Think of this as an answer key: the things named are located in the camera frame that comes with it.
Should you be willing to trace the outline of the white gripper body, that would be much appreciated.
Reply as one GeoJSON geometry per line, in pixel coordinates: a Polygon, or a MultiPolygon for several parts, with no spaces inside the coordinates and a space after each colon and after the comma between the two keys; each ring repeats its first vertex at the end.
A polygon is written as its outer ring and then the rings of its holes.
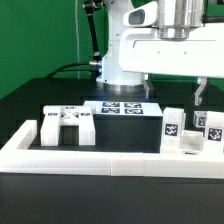
{"type": "Polygon", "coordinates": [[[127,29],[121,36],[123,71],[224,78],[224,24],[192,29],[188,39],[159,39],[155,28],[127,29]]]}

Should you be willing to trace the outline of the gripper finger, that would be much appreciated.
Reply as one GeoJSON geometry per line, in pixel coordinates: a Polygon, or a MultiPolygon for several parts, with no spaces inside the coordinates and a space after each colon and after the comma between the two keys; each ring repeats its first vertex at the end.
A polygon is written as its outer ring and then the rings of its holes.
{"type": "Polygon", "coordinates": [[[152,84],[151,75],[150,74],[142,74],[141,82],[145,90],[145,95],[147,99],[152,99],[154,97],[154,86],[152,84]]]}
{"type": "Polygon", "coordinates": [[[203,93],[207,89],[209,85],[209,79],[207,77],[199,77],[197,79],[198,88],[196,89],[194,93],[194,105],[200,106],[203,101],[203,93]]]}

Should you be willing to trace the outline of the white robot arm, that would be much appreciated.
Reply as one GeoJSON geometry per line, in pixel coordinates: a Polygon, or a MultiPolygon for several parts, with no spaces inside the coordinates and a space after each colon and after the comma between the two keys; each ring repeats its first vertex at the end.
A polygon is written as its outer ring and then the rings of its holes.
{"type": "Polygon", "coordinates": [[[102,0],[109,21],[108,51],[97,82],[116,90],[163,74],[199,79],[196,105],[210,78],[224,79],[224,18],[205,14],[205,0],[102,0]]]}

